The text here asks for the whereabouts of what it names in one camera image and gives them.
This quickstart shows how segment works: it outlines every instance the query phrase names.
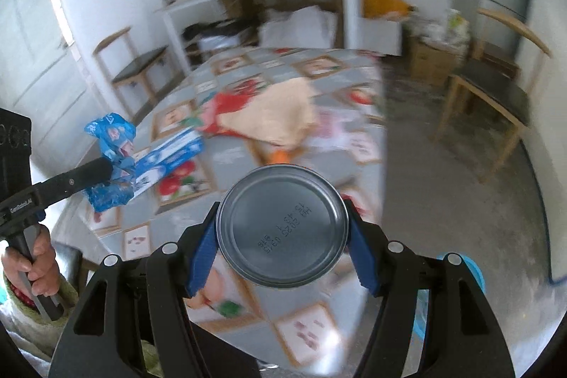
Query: blue box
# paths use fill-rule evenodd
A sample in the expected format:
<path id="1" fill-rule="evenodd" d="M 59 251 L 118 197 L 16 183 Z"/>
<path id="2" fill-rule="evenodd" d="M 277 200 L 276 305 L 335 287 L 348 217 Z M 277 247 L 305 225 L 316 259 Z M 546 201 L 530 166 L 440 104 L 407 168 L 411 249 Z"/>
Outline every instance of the blue box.
<path id="1" fill-rule="evenodd" d="M 135 164 L 134 197 L 142 194 L 202 150 L 202 137 L 193 127 L 183 129 L 154 148 Z"/>

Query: chair backrest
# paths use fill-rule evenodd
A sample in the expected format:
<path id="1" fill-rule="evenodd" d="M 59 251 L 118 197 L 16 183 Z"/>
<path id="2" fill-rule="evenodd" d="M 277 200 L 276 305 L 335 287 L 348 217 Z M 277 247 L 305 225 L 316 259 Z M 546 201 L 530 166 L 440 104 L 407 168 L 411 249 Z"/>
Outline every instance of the chair backrest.
<path id="1" fill-rule="evenodd" d="M 127 26 L 126 28 L 117 31 L 114 34 L 111 34 L 109 37 L 104 38 L 98 43 L 98 45 L 95 47 L 94 51 L 92 52 L 93 57 L 95 58 L 96 62 L 99 64 L 99 67 L 103 72 L 104 77 L 106 77 L 109 83 L 112 82 L 112 77 L 109 69 L 104 64 L 103 59 L 100 56 L 100 53 L 101 51 L 106 49 L 110 44 L 112 44 L 116 39 L 119 39 L 120 37 L 124 37 L 124 40 L 126 41 L 126 45 L 128 46 L 128 50 L 132 55 L 132 59 L 136 60 L 140 56 L 140 54 L 138 53 L 138 51 L 134 46 L 134 43 L 132 42 L 132 39 L 130 37 L 130 29 L 131 26 Z"/>
<path id="2" fill-rule="evenodd" d="M 528 39 L 529 41 L 533 42 L 535 45 L 538 46 L 538 48 L 540 49 L 540 53 L 536 60 L 534 71 L 532 72 L 531 80 L 528 84 L 528 87 L 526 88 L 526 93 L 528 94 L 531 93 L 539 77 L 541 68 L 543 66 L 543 59 L 546 55 L 549 57 L 552 56 L 551 50 L 549 50 L 549 48 L 541 41 L 541 39 L 520 20 L 510 15 L 507 15 L 503 12 L 493 11 L 490 9 L 485 9 L 483 7 L 478 8 L 477 12 L 488 18 L 492 18 L 495 19 L 496 21 L 499 21 L 503 25 L 514 30 L 516 33 L 520 34 L 521 36 L 525 37 L 526 39 Z M 475 50 L 472 53 L 472 57 L 476 60 L 480 60 L 480 58 L 483 56 L 484 45 L 486 42 L 486 32 L 487 32 L 487 22 L 484 23 L 483 32 L 481 34 L 480 40 L 476 43 Z"/>
<path id="3" fill-rule="evenodd" d="M 120 37 L 122 37 L 124 34 L 128 34 L 130 32 L 131 26 L 127 26 L 126 28 L 121 29 L 120 31 L 115 32 L 114 34 L 111 34 L 109 37 L 105 37 L 103 40 L 101 40 L 98 45 L 95 47 L 95 49 L 92 51 L 92 54 L 98 54 L 101 53 L 101 51 L 103 51 L 104 49 L 106 49 L 110 44 L 112 44 L 116 39 L 119 39 Z"/>

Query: yellow bag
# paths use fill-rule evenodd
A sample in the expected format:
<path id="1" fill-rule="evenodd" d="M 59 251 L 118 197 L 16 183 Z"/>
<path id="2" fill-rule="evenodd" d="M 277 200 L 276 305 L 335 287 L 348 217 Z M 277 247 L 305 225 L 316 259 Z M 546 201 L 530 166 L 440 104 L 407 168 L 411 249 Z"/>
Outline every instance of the yellow bag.
<path id="1" fill-rule="evenodd" d="M 405 17 L 409 4 L 404 0 L 364 0 L 364 17 L 378 18 L 386 15 Z"/>

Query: red cloth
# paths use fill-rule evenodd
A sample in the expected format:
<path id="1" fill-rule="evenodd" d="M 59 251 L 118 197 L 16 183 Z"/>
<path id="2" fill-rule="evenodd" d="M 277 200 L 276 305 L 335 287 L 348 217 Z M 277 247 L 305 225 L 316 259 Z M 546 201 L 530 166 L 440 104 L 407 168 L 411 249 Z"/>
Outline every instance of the red cloth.
<path id="1" fill-rule="evenodd" d="M 210 135 L 232 135 L 240 136 L 236 132 L 222 129 L 218 125 L 218 115 L 225 113 L 233 113 L 241 110 L 250 101 L 253 95 L 243 93 L 237 95 L 234 93 L 219 92 L 213 98 L 205 101 L 198 111 L 198 117 L 203 125 L 197 127 L 200 132 Z"/>
<path id="2" fill-rule="evenodd" d="M 19 288 L 16 288 L 15 285 L 10 282 L 10 290 L 16 296 L 18 300 L 20 300 L 26 306 L 31 307 L 32 309 L 38 310 L 35 303 L 31 298 L 29 298 L 24 292 L 22 292 Z"/>

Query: blue gripper pad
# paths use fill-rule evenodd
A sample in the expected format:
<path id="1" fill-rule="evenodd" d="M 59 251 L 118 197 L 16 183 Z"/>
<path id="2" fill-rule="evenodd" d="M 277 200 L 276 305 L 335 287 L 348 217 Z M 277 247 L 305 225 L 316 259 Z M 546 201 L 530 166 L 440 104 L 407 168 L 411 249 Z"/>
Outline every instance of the blue gripper pad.
<path id="1" fill-rule="evenodd" d="M 197 292 L 205 286 L 217 251 L 217 233 L 213 220 L 203 234 L 191 262 L 191 272 L 186 287 L 190 298 L 197 295 Z"/>
<path id="2" fill-rule="evenodd" d="M 380 282 L 376 275 L 376 258 L 366 243 L 356 221 L 352 218 L 350 219 L 349 252 L 360 284 L 370 290 L 373 296 L 376 296 L 380 288 Z"/>

